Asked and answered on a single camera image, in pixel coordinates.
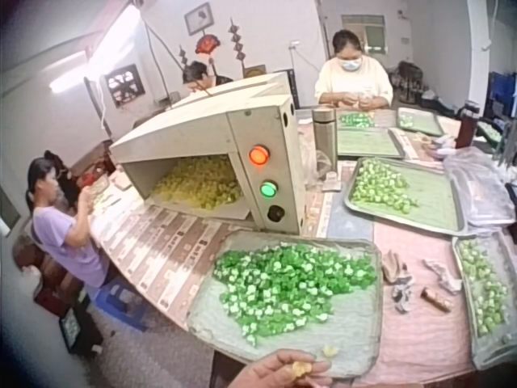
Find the hand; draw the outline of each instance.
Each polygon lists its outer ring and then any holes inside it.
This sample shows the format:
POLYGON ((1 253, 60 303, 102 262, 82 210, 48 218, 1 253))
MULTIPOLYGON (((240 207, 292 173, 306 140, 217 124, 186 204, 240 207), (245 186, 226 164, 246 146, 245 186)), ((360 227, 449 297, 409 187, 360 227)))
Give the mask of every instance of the hand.
POLYGON ((374 108, 375 107, 373 105, 373 99, 370 99, 368 97, 359 99, 359 109, 361 109, 362 111, 371 111, 374 108))
POLYGON ((91 196, 91 190, 88 186, 86 186, 79 193, 78 208, 84 206, 87 209, 88 213, 91 213, 91 211, 93 210, 93 205, 94 203, 93 198, 91 196))
POLYGON ((344 103, 346 105, 354 105, 357 103, 357 97, 352 93, 336 93, 336 95, 336 98, 340 103, 344 103))
POLYGON ((330 377, 319 376, 330 369, 327 361, 316 362, 310 353, 298 350, 277 350, 246 366, 229 385, 229 388, 284 388, 291 386, 329 386, 330 377), (292 370, 295 361, 312 364, 310 380, 296 377, 292 370))

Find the table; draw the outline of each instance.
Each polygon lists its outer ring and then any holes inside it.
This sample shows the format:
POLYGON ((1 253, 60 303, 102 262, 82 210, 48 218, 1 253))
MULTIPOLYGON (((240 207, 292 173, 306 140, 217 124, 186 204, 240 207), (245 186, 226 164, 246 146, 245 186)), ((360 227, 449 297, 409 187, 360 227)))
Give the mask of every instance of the table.
MULTIPOLYGON (((394 126, 393 111, 379 117, 394 126)), ((446 133, 457 134, 460 123, 440 118, 446 133)), ((312 124, 299 125, 310 139, 312 124)), ((440 168, 422 149, 418 136, 395 132, 410 161, 440 168)), ((350 179, 355 163, 340 161, 338 176, 350 179)), ((418 297, 424 285, 434 285, 434 273, 422 260, 433 259, 456 272, 450 238, 420 234, 372 217, 357 217, 343 206, 340 193, 308 192, 304 235, 329 238, 367 238, 383 253, 396 251, 414 274, 412 311, 399 314, 385 287, 380 355, 373 369, 357 382, 400 384, 430 382, 473 370, 470 361, 468 315, 462 295, 451 297, 455 308, 444 314, 418 297)), ((168 319, 185 330, 187 315, 203 279, 209 274, 221 240, 237 229, 224 222, 201 219, 147 205, 136 189, 123 192, 111 184, 95 206, 90 220, 94 238, 128 281, 168 319)))

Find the thermos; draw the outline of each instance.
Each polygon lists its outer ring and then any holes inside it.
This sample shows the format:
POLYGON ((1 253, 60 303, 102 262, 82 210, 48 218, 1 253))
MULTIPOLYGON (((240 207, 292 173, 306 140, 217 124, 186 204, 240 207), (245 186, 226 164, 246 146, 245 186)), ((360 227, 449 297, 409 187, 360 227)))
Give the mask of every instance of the thermos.
POLYGON ((338 171, 338 130, 336 111, 333 108, 313 109, 314 141, 316 151, 321 151, 330 160, 330 169, 338 171))
POLYGON ((465 101, 461 109, 460 133, 456 139, 456 148, 465 148, 472 145, 479 120, 479 105, 473 101, 465 101))

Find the blue stool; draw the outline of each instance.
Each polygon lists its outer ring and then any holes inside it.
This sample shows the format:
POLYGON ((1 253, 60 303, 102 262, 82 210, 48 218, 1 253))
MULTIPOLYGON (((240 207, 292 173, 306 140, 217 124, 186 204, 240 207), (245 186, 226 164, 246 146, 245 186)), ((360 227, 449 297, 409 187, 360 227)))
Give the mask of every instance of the blue stool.
POLYGON ((142 298, 142 303, 138 308, 129 314, 127 303, 120 300, 120 295, 123 291, 129 291, 134 295, 138 295, 138 292, 122 276, 115 277, 115 279, 103 285, 100 289, 90 287, 89 285, 85 285, 85 289, 91 302, 100 310, 139 331, 147 330, 147 326, 142 323, 145 310, 147 309, 147 302, 142 298))

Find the woman in purple shirt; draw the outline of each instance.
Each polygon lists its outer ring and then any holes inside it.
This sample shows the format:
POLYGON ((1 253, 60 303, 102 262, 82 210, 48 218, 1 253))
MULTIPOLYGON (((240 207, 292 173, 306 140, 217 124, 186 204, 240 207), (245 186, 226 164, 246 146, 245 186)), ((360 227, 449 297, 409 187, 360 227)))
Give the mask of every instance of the woman in purple shirt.
POLYGON ((107 282, 109 259, 100 255, 90 238, 88 214, 92 199, 88 188, 78 198, 75 218, 53 207, 59 184, 53 164, 36 158, 27 174, 28 190, 25 196, 32 213, 36 237, 44 249, 60 265, 85 284, 98 288, 107 282))

